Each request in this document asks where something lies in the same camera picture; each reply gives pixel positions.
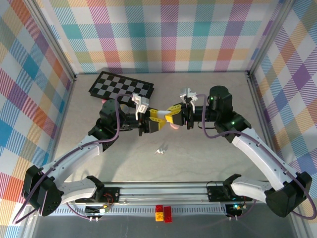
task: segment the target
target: plaid fabric backdrop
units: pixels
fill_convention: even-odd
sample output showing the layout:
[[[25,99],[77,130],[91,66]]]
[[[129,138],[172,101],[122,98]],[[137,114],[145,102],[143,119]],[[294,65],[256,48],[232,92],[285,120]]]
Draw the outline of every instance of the plaid fabric backdrop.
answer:
[[[245,71],[283,2],[37,1],[77,73]]]
[[[317,1],[297,0],[261,67],[258,94],[277,152],[313,177],[317,201]],[[304,209],[311,215],[306,202]],[[310,221],[317,237],[317,219]]]
[[[0,237],[16,237],[25,171],[46,163],[69,79],[22,0],[0,0]]]

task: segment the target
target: chessboard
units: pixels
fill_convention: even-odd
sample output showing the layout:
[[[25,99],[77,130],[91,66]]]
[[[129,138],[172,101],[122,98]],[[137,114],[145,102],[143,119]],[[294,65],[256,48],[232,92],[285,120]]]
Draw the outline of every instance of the chessboard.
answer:
[[[154,84],[141,80],[121,76],[114,73],[102,71],[89,89],[90,95],[101,99],[114,99],[118,94],[138,94],[139,96],[150,98]],[[119,97],[120,104],[126,104],[135,108],[135,104],[130,97]]]

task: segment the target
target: purple cable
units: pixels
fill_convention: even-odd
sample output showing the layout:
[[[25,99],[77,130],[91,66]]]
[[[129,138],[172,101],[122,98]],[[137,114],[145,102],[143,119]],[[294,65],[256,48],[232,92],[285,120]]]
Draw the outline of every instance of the purple cable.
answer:
[[[91,141],[88,142],[86,144],[83,144],[81,147],[86,147],[88,145],[94,144],[94,143],[107,143],[107,142],[112,142],[114,141],[118,136],[119,136],[119,131],[120,131],[120,117],[119,117],[119,102],[118,102],[118,97],[121,96],[127,96],[127,97],[132,97],[132,95],[129,94],[118,94],[115,99],[114,99],[114,106],[115,106],[115,115],[116,115],[116,119],[117,119],[117,131],[116,134],[114,135],[113,138],[111,139],[105,139],[105,140],[95,140],[95,141]],[[57,167],[63,160],[65,160],[67,157],[69,157],[70,155],[72,155],[73,153],[77,152],[78,150],[80,150],[80,147],[77,147],[75,149],[73,149],[72,151],[68,152],[67,154],[65,154],[64,156],[62,156],[51,168],[49,168],[49,170],[47,170],[47,172],[37,181],[37,183],[34,185],[34,187],[31,189],[29,195],[27,196],[27,198],[25,199],[24,203],[22,204],[20,210],[17,212],[17,214],[15,215],[14,219],[13,219],[13,224],[16,225],[18,223],[20,223],[21,221],[23,221],[25,218],[27,218],[28,216],[30,216],[32,213],[35,212],[35,209],[32,210],[30,213],[28,213],[27,215],[25,215],[24,217],[22,217],[21,219],[18,220],[19,216],[21,215],[23,209],[26,207],[26,205],[28,204],[28,202],[30,201],[31,197],[33,196],[35,190],[40,186],[41,182],[50,174],[50,172],[53,171],[53,169],[55,167]]]
[[[217,135],[213,135],[213,136],[210,136],[207,134],[207,131],[206,131],[206,127],[205,127],[205,117],[206,117],[206,103],[207,103],[207,96],[205,94],[199,94],[197,95],[197,97],[203,97],[204,98],[204,105],[203,105],[203,115],[202,115],[202,124],[203,124],[203,131],[206,135],[207,138],[210,138],[210,139],[214,139],[214,138],[217,138],[217,137],[220,137],[220,136],[223,136],[223,135],[226,135],[226,134],[238,134],[238,135],[242,135],[246,138],[248,138],[249,140],[253,141],[255,144],[259,144],[259,147],[261,149],[263,149],[265,151],[265,153],[267,153],[282,169],[283,171],[293,180],[295,181],[295,183],[301,188],[301,190],[304,192],[304,194],[306,195],[307,199],[309,200],[309,202],[311,203],[312,205],[312,208],[313,208],[313,215],[310,216],[310,217],[306,217],[306,216],[303,216],[301,214],[298,214],[294,211],[292,211],[293,214],[295,214],[296,216],[302,218],[302,219],[306,219],[306,220],[313,220],[317,217],[317,210],[316,210],[316,206],[314,204],[314,201],[312,199],[312,197],[309,195],[309,193],[307,192],[307,190],[304,188],[304,186],[290,173],[287,171],[287,169],[284,167],[284,165],[282,165],[278,159],[275,158],[275,156],[273,156],[269,150],[267,150],[262,144],[260,144],[256,139],[254,139],[252,136],[249,136],[243,132],[240,132],[240,131],[237,131],[237,130],[230,130],[230,131],[224,131],[222,133],[219,133]]]

